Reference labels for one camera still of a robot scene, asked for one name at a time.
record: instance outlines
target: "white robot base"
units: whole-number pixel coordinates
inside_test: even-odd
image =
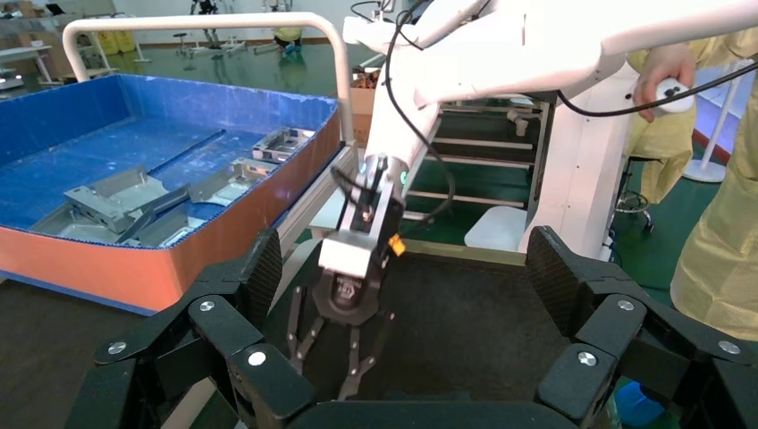
[[[721,183],[727,177],[727,167],[714,162],[703,165],[702,159],[693,159],[687,165],[684,176],[691,181],[705,183]]]

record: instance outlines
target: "black cable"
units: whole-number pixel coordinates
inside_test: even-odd
[[[401,35],[401,36],[402,36],[402,37],[405,39],[405,41],[406,41],[406,42],[408,42],[408,44],[409,44],[409,45],[413,46],[414,48],[418,49],[419,51],[423,51],[423,50],[424,50],[424,48],[423,48],[423,47],[421,47],[421,46],[417,45],[416,43],[414,43],[414,42],[410,41],[410,39],[409,39],[409,38],[407,38],[407,37],[405,36],[405,34],[403,34],[403,32],[402,32],[402,24],[400,24],[401,22],[404,22],[404,21],[402,21],[402,20],[400,19],[401,15],[402,15],[403,13],[405,13],[405,14],[409,15],[408,9],[407,9],[407,10],[405,10],[405,11],[400,11],[400,12],[398,12],[398,17],[395,19],[395,25],[396,25],[396,26],[397,26],[397,27],[400,29],[400,35]]]
[[[705,91],[707,89],[718,87],[719,85],[721,85],[724,82],[728,82],[730,80],[736,79],[736,78],[738,78],[738,77],[740,77],[740,76],[742,76],[744,74],[747,74],[749,72],[752,72],[753,70],[756,70],[756,69],[758,69],[758,63],[752,63],[752,64],[750,64],[750,65],[748,65],[746,67],[743,67],[742,69],[739,69],[737,71],[733,71],[730,74],[722,76],[722,77],[720,77],[720,78],[718,78],[716,80],[712,80],[712,81],[710,81],[710,82],[708,82],[708,83],[706,83],[704,85],[701,85],[701,86],[699,86],[697,88],[692,88],[692,89],[689,89],[689,90],[687,90],[685,92],[682,92],[681,94],[676,94],[673,97],[668,97],[668,98],[665,98],[665,99],[662,99],[662,100],[653,101],[652,103],[646,103],[644,105],[637,105],[635,107],[630,107],[628,109],[614,110],[614,111],[610,111],[610,112],[589,112],[589,111],[586,111],[585,109],[583,109],[583,108],[581,108],[581,107],[579,107],[577,105],[571,104],[571,102],[567,99],[566,95],[563,94],[563,92],[560,91],[560,90],[558,91],[558,98],[569,109],[573,110],[574,112],[576,112],[578,114],[582,114],[584,116],[589,116],[591,118],[608,118],[608,117],[612,117],[612,116],[621,116],[622,114],[636,114],[638,112],[642,112],[643,110],[652,109],[652,108],[658,107],[660,105],[666,105],[668,103],[672,103],[674,101],[681,100],[682,98],[687,98],[687,97],[693,96],[693,95],[698,94],[700,92],[703,92],[703,91]]]
[[[616,246],[608,246],[608,249],[611,251],[611,255],[616,255],[615,262],[616,265],[618,265],[620,268],[624,267],[624,262],[621,260],[621,254],[618,250],[616,250]]]
[[[452,177],[452,174],[448,171],[447,166],[445,166],[444,160],[442,160],[442,157],[440,156],[439,152],[437,152],[437,149],[435,149],[431,143],[429,143],[429,140],[426,139],[426,136],[424,133],[422,133],[418,128],[416,128],[416,125],[413,124],[413,122],[408,118],[407,115],[405,115],[405,112],[402,111],[402,108],[400,108],[400,105],[398,104],[397,100],[395,99],[395,95],[392,92],[392,74],[390,73],[390,69],[392,66],[392,53],[395,49],[395,44],[398,41],[398,36],[400,35],[400,29],[402,26],[408,21],[408,18],[412,16],[413,12],[423,3],[423,0],[416,0],[416,2],[410,6],[408,9],[408,12],[403,16],[402,20],[400,20],[397,23],[397,28],[392,34],[392,39],[390,40],[390,46],[387,50],[387,58],[384,60],[384,67],[385,67],[385,79],[384,79],[384,85],[387,87],[387,97],[390,99],[390,102],[392,103],[392,106],[394,106],[395,110],[400,115],[400,118],[408,125],[410,129],[413,130],[413,132],[416,134],[416,136],[421,140],[422,143],[424,143],[424,146],[426,146],[426,151],[431,154],[434,159],[437,160],[437,162],[440,163],[440,168],[442,169],[442,174],[444,174],[446,181],[448,182],[448,197],[445,198],[445,200],[440,203],[440,205],[435,208],[431,213],[424,216],[424,218],[421,219],[421,221],[417,224],[415,224],[412,228],[410,228],[408,231],[404,231],[400,234],[400,236],[403,236],[405,234],[408,234],[411,231],[414,231],[418,228],[423,228],[429,222],[431,222],[437,215],[447,210],[450,205],[452,204],[452,200],[455,197],[455,179]]]
[[[362,5],[364,5],[364,4],[376,4],[377,6],[381,6],[381,5],[382,5],[382,3],[380,3],[380,2],[377,2],[376,0],[372,0],[372,1],[370,1],[370,2],[358,2],[358,3],[354,3],[354,4],[351,4],[351,5],[350,5],[350,11],[351,11],[351,12],[355,13],[357,16],[359,16],[359,17],[363,18],[363,19],[364,19],[364,20],[366,20],[366,21],[369,21],[369,22],[374,22],[374,20],[372,20],[372,19],[368,18],[368,17],[367,17],[367,16],[365,16],[363,13],[360,13],[360,12],[358,12],[358,11],[356,11],[356,10],[355,10],[355,7],[356,7],[356,6],[362,6]]]
[[[361,203],[360,201],[357,201],[353,197],[353,192],[352,192],[353,188],[358,188],[367,192],[371,196],[371,199],[374,198],[374,195],[372,194],[374,194],[375,192],[372,189],[369,189],[365,186],[362,186],[356,183],[347,174],[345,174],[343,171],[341,171],[337,167],[332,167],[332,176],[337,182],[337,186],[340,188],[342,193],[345,194],[345,199],[347,199],[350,203],[352,203],[353,206],[357,207],[358,210],[366,211],[366,207],[364,207],[366,206],[366,204]]]

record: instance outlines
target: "white metal railing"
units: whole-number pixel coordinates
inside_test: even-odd
[[[241,13],[220,15],[161,16],[148,18],[121,18],[118,20],[77,20],[63,30],[63,49],[73,73],[79,82],[89,80],[87,68],[79,55],[76,36],[81,32],[119,31],[144,29],[242,29],[264,27],[314,27],[329,39],[334,50],[334,68],[337,74],[337,102],[339,105],[342,138],[353,146],[353,117],[350,102],[350,69],[348,49],[340,32],[326,18],[315,13]]]

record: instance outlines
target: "metal part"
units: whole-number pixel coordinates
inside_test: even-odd
[[[167,248],[190,235],[204,222],[202,219],[187,215],[186,206],[178,206],[148,226],[140,228],[123,244]]]
[[[252,366],[259,366],[262,365],[265,362],[265,353],[262,351],[257,351],[255,353],[252,353],[250,357],[248,357],[248,363]]]
[[[314,132],[298,128],[276,129],[253,146],[253,158],[271,163],[283,163],[305,144]]]
[[[193,203],[228,206],[271,174],[277,165],[249,158],[237,158],[189,189]]]
[[[215,307],[215,303],[213,301],[204,301],[200,304],[200,311],[211,311]]]
[[[121,234],[111,231],[102,223],[95,222],[74,210],[70,203],[56,208],[29,230],[65,239],[108,244],[115,243],[121,237]]]
[[[117,355],[124,349],[126,349],[126,343],[123,341],[118,341],[108,346],[108,353],[111,355]]]
[[[719,347],[731,355],[738,355],[742,350],[731,341],[719,341]]]
[[[632,304],[631,302],[626,301],[624,299],[622,299],[621,301],[619,301],[617,304],[619,304],[619,307],[622,310],[632,311],[632,310],[635,309],[634,304]]]
[[[592,353],[582,351],[577,355],[577,357],[579,358],[579,362],[582,363],[583,365],[587,365],[587,366],[597,365],[597,357],[595,357]]]
[[[141,165],[64,195],[81,215],[121,234],[142,216],[142,210],[167,193],[163,183],[148,176]]]

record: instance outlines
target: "yellow bag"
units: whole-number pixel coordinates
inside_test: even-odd
[[[118,54],[118,42],[112,31],[99,31],[97,41],[100,42],[100,46],[103,47],[103,52],[106,55]]]
[[[116,44],[121,52],[133,52],[137,49],[137,45],[134,43],[134,36],[131,31],[114,31],[116,36]]]

